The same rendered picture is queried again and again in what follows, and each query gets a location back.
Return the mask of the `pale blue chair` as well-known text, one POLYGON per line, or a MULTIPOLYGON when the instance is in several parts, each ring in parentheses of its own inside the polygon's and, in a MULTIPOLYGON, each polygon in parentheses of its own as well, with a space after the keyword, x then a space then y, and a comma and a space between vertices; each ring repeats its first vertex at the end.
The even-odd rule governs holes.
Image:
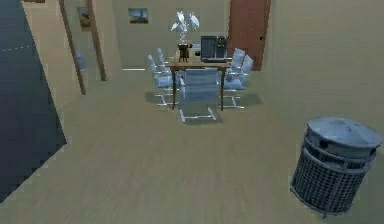
POLYGON ((183 73, 177 71, 173 79, 172 72, 168 67, 157 65, 152 55, 148 55, 147 58, 152 71, 154 84, 157 88, 162 89, 162 92, 157 94, 157 97, 161 98, 159 106, 169 106, 169 103, 166 102, 166 97, 172 95, 174 79, 176 88, 180 87, 180 78, 183 76, 183 73))
POLYGON ((218 69, 213 67, 185 70, 184 76, 180 79, 181 86, 178 105, 179 115, 183 123, 187 119, 207 118, 214 121, 217 120, 210 106, 218 103, 218 73, 218 69), (205 105, 207 114, 186 116, 183 110, 183 104, 185 103, 205 105))
POLYGON ((242 49, 235 48, 232 56, 230 70, 238 71, 241 69, 246 52, 242 49))
POLYGON ((163 72, 170 72, 170 68, 167 66, 167 62, 165 61, 162 49, 158 48, 156 52, 159 59, 159 64, 157 65, 158 70, 163 72))
POLYGON ((235 92, 246 89, 247 76, 250 74, 254 60, 246 55, 240 69, 228 68, 224 79, 224 90, 235 92))

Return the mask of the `wooden dining table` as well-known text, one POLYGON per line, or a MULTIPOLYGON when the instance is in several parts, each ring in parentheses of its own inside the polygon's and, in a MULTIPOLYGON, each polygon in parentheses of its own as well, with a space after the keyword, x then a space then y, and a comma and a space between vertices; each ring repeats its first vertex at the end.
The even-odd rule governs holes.
POLYGON ((179 54, 175 55, 174 59, 170 59, 168 61, 167 66, 170 68, 172 72, 172 108, 175 108, 176 105, 176 72, 179 70, 186 70, 186 69, 200 69, 205 67, 211 67, 216 68, 218 71, 221 72, 220 76, 220 110, 224 109, 223 102, 224 102, 224 79, 226 75, 226 69, 231 66, 229 62, 223 62, 223 63, 206 63, 202 62, 197 57, 190 57, 187 62, 179 61, 179 54))

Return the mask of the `white house plant brown pot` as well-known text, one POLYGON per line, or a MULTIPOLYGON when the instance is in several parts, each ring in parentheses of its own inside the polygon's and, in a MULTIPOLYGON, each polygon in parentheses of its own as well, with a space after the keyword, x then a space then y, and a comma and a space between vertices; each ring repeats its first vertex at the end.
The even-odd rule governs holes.
POLYGON ((183 11, 176 12, 177 21, 171 26, 171 31, 177 31, 180 35, 178 49, 179 49, 179 62, 187 62, 189 58, 189 48, 191 44, 187 42, 187 35, 190 29, 196 31, 200 27, 198 17, 190 12, 184 15, 183 11))

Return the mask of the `reddish brown room door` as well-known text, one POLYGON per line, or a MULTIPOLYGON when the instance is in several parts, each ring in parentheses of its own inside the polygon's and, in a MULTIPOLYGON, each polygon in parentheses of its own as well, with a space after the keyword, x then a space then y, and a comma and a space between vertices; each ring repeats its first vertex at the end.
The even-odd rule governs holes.
POLYGON ((253 60, 253 70, 263 64, 271 0, 230 0, 228 54, 242 49, 253 60))

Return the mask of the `framed dark picture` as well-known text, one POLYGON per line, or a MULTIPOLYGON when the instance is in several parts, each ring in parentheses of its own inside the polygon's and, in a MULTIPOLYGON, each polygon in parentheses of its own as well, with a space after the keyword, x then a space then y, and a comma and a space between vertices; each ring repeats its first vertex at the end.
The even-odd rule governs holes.
POLYGON ((129 8, 129 22, 131 24, 147 24, 148 13, 146 8, 129 8))

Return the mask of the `grey mesh trash bin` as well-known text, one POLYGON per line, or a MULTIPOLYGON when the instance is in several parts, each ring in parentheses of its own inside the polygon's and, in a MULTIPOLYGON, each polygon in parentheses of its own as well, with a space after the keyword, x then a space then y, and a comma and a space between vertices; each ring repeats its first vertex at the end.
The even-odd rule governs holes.
POLYGON ((381 144, 379 133, 358 121, 309 119, 290 191, 325 217, 348 212, 381 144))

